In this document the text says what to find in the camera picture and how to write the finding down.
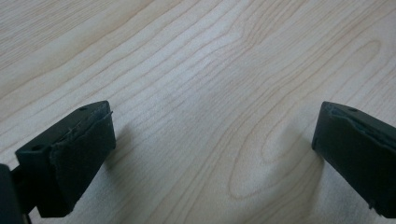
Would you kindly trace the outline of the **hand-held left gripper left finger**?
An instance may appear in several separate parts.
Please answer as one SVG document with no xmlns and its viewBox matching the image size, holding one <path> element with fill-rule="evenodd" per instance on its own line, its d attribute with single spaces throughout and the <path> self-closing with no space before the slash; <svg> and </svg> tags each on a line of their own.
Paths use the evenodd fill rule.
<svg viewBox="0 0 396 224">
<path fill-rule="evenodd" d="M 70 214 L 116 146 L 109 102 L 84 105 L 16 151 L 24 213 Z"/>
</svg>

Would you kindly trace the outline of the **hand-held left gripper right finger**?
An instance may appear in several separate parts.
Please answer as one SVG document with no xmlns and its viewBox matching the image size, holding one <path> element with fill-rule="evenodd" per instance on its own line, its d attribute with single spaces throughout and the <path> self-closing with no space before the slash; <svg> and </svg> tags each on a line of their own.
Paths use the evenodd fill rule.
<svg viewBox="0 0 396 224">
<path fill-rule="evenodd" d="M 312 148 L 380 216 L 396 218 L 396 128 L 356 108 L 321 105 Z"/>
</svg>

